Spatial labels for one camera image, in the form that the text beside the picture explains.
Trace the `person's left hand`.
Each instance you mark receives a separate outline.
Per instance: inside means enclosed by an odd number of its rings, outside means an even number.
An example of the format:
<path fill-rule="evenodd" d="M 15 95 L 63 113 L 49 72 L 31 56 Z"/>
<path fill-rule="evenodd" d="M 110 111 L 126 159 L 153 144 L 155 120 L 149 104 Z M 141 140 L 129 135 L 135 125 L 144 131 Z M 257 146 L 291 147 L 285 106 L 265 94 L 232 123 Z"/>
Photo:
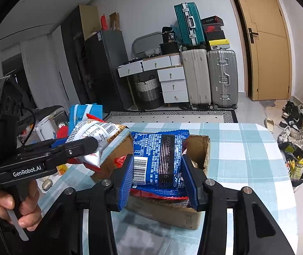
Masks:
<path fill-rule="evenodd" d="M 38 190 L 36 180 L 31 181 L 28 184 L 29 195 L 21 203 L 18 210 L 21 217 L 18 220 L 18 224 L 27 229 L 27 231 L 34 231 L 38 224 L 42 220 L 41 208 L 38 205 L 38 199 L 40 197 L 40 192 Z M 10 219 L 7 210 L 13 210 L 17 205 L 12 195 L 0 191 L 0 218 L 13 224 Z"/>

